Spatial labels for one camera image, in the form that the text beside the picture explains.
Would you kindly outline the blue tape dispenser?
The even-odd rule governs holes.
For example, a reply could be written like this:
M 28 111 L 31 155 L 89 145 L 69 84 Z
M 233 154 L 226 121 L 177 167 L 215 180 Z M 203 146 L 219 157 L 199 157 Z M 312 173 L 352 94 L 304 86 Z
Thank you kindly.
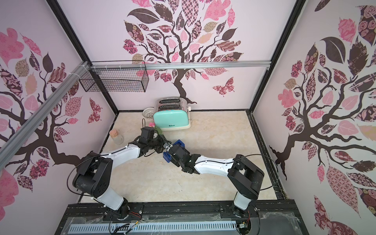
M 167 149 L 163 152 L 163 158 L 168 163 L 179 164 L 179 161 L 184 156 L 185 144 L 178 140 L 174 144 L 167 146 Z

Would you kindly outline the dark pink artificial rose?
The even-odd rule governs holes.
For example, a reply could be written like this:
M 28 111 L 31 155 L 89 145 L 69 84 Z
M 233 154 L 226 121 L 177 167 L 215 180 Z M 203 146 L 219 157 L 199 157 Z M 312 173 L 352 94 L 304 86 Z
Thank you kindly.
M 148 126 L 154 128 L 155 131 L 158 133 L 158 135 L 164 139 L 164 142 L 165 142 L 166 144 L 171 145 L 171 141 L 169 141 L 169 140 L 165 137 L 165 135 L 163 134 L 163 131 L 161 130 L 161 128 L 157 127 L 156 124 L 155 124 L 154 122 L 150 122 Z

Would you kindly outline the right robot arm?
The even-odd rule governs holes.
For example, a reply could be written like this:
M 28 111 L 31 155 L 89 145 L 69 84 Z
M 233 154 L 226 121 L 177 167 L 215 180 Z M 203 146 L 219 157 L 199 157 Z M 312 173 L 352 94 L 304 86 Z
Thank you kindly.
M 166 148 L 167 161 L 189 174 L 212 174 L 227 177 L 237 189 L 233 200 L 233 214 L 244 216 L 251 201 L 257 200 L 261 191 L 264 172 L 247 156 L 236 155 L 233 159 L 208 158 L 190 154 L 183 146 Z

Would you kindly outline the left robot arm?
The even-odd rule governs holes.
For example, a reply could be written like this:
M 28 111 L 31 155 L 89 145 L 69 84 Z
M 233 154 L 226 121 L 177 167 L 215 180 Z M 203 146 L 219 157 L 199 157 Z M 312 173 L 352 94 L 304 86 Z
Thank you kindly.
M 127 146 L 108 153 L 89 153 L 77 166 L 72 186 L 100 202 L 108 214 L 123 220 L 129 215 L 128 201 L 110 187 L 113 169 L 153 150 L 162 153 L 171 147 L 163 134 L 153 127 L 143 127 L 141 135 Z

